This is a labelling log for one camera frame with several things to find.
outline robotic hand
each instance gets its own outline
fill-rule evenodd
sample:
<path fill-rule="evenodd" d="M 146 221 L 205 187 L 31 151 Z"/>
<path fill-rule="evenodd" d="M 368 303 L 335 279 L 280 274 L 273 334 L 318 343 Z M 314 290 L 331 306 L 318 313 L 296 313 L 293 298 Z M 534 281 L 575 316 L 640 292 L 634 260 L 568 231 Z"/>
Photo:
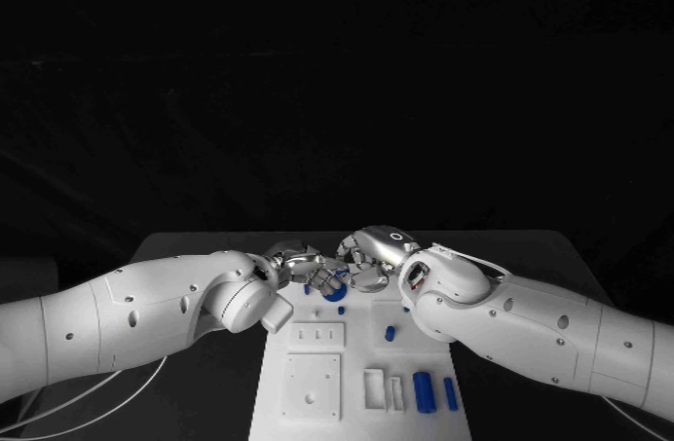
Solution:
<path fill-rule="evenodd" d="M 364 292 L 393 282 L 422 331 L 456 340 L 533 380 L 621 400 L 674 422 L 674 327 L 576 292 L 511 274 L 439 244 L 423 249 L 394 227 L 368 227 L 337 250 Z M 498 274 L 484 274 L 474 262 Z"/>
<path fill-rule="evenodd" d="M 0 305 L 0 402 L 80 376 L 140 366 L 213 331 L 257 321 L 276 333 L 292 316 L 290 281 L 325 295 L 345 263 L 299 241 L 264 255 L 220 251 L 130 264 L 77 287 Z"/>

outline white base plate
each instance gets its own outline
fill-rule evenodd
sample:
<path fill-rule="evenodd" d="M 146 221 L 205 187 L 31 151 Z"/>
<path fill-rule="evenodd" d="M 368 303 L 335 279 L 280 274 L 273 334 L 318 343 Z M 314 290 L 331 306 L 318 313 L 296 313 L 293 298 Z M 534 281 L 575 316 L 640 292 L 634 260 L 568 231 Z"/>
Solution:
<path fill-rule="evenodd" d="M 309 295 L 305 295 L 303 286 L 298 283 L 292 283 L 280 294 L 292 302 L 295 314 L 279 334 L 267 336 L 249 439 L 251 441 L 370 441 L 380 439 L 387 441 L 410 441 L 412 439 L 469 441 L 471 431 L 449 344 L 435 341 L 416 328 L 412 312 L 403 311 L 397 286 L 390 285 L 378 293 L 361 293 L 355 289 L 348 289 L 347 296 L 335 303 L 322 297 L 318 290 L 312 289 Z M 345 308 L 342 315 L 338 314 L 338 307 Z M 314 312 L 318 312 L 316 318 L 312 318 Z M 325 340 L 327 328 L 324 328 L 321 340 L 325 340 L 325 344 L 314 339 L 298 346 L 299 339 L 292 334 L 293 330 L 298 332 L 299 327 L 292 323 L 311 322 L 332 323 L 328 324 L 329 326 L 335 326 L 337 322 L 344 322 L 342 335 L 329 342 Z M 384 339 L 389 325 L 396 326 L 393 342 Z M 332 413 L 328 411 L 325 414 L 322 412 L 321 417 L 314 418 L 305 417 L 305 412 L 302 416 L 290 418 L 283 416 L 283 407 L 289 406 L 288 392 L 290 391 L 286 385 L 288 364 L 290 363 L 288 359 L 292 354 L 299 353 L 324 354 L 322 357 L 341 355 L 341 388 L 337 390 L 335 387 L 327 386 L 319 389 L 328 398 L 337 396 L 341 401 L 338 416 L 325 415 Z M 380 413 L 366 410 L 364 370 L 368 368 L 384 370 L 387 409 Z M 325 378 L 328 373 L 324 370 L 327 369 L 329 367 L 321 366 L 316 375 L 324 375 Z M 428 371 L 432 374 L 438 406 L 433 414 L 417 412 L 412 380 L 412 375 L 417 371 Z M 394 410 L 399 404 L 393 404 L 391 399 L 391 377 L 400 377 L 404 412 Z M 448 408 L 443 378 L 454 379 L 459 406 L 456 412 L 449 411 Z M 315 378 L 308 376 L 306 384 L 311 381 L 315 381 Z M 292 389 L 296 390 L 293 400 L 301 408 L 299 402 L 306 404 L 302 397 L 311 393 L 309 386 L 295 386 Z"/>

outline table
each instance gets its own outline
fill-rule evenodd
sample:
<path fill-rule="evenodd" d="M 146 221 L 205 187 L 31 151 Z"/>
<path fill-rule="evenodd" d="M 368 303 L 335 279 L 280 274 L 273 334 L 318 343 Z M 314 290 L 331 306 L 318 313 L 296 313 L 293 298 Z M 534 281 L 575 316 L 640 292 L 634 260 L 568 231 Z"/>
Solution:
<path fill-rule="evenodd" d="M 547 281 L 611 305 L 594 274 L 566 237 L 553 231 L 425 231 L 409 233 L 498 263 L 514 274 Z M 348 232 L 221 232 L 152 235 L 132 262 L 236 249 L 263 253 L 283 239 L 305 239 L 334 254 Z M 207 334 L 172 355 L 145 392 L 107 419 L 62 440 L 247 440 L 266 344 L 262 325 L 240 334 Z M 474 440 L 651 440 L 599 397 L 543 385 L 501 368 L 461 344 L 452 358 Z M 75 407 L 32 424 L 23 436 L 39 436 L 87 422 L 136 391 L 159 362 L 127 370 Z M 42 391 L 38 413 L 78 395 L 103 375 L 77 378 Z M 673 424 L 638 409 L 663 435 Z"/>

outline blue object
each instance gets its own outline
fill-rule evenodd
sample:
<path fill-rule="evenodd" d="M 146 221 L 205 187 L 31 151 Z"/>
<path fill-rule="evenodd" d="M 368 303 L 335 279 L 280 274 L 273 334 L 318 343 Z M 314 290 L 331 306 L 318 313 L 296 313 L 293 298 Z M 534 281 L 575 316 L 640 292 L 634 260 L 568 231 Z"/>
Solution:
<path fill-rule="evenodd" d="M 417 397 L 417 412 L 433 414 L 436 412 L 436 398 L 433 397 L 432 375 L 426 371 L 415 373 L 415 395 Z"/>
<path fill-rule="evenodd" d="M 393 326 L 387 328 L 387 334 L 384 335 L 384 337 L 389 341 L 393 341 L 396 337 L 396 328 Z"/>
<path fill-rule="evenodd" d="M 456 395 L 454 393 L 452 378 L 445 378 L 445 392 L 446 392 L 446 403 L 449 404 L 449 410 L 456 411 L 459 407 L 456 405 Z"/>
<path fill-rule="evenodd" d="M 338 302 L 344 296 L 347 295 L 347 284 L 344 283 L 341 285 L 341 289 L 338 289 L 332 295 L 324 295 L 324 298 L 329 301 L 329 302 Z"/>

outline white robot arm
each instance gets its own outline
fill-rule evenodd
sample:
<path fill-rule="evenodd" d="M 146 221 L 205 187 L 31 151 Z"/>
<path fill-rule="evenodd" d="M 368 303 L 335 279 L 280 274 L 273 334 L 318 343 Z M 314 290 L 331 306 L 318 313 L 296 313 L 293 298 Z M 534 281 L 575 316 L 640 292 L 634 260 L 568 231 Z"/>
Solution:
<path fill-rule="evenodd" d="M 674 327 L 618 311 L 583 295 L 462 253 L 423 249 L 393 227 L 368 227 L 342 242 L 363 291 L 397 282 L 423 332 L 461 341 L 485 359 L 533 380 L 621 400 L 674 422 Z"/>
<path fill-rule="evenodd" d="M 140 366 L 213 331 L 292 316 L 290 281 L 331 294 L 347 268 L 299 241 L 266 255 L 223 251 L 132 264 L 45 297 L 0 306 L 0 402 L 70 378 Z"/>

